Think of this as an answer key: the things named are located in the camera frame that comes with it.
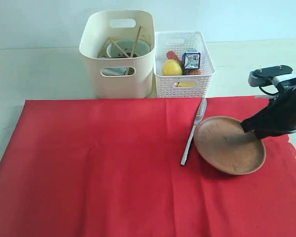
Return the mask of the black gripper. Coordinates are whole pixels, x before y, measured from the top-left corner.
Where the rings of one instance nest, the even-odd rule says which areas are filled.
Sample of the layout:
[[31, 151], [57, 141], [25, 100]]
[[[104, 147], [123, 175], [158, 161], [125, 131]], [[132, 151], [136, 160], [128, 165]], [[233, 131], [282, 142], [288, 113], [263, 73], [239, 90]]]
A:
[[254, 131], [257, 139], [296, 132], [296, 86], [277, 93], [267, 108], [241, 122], [244, 132]]

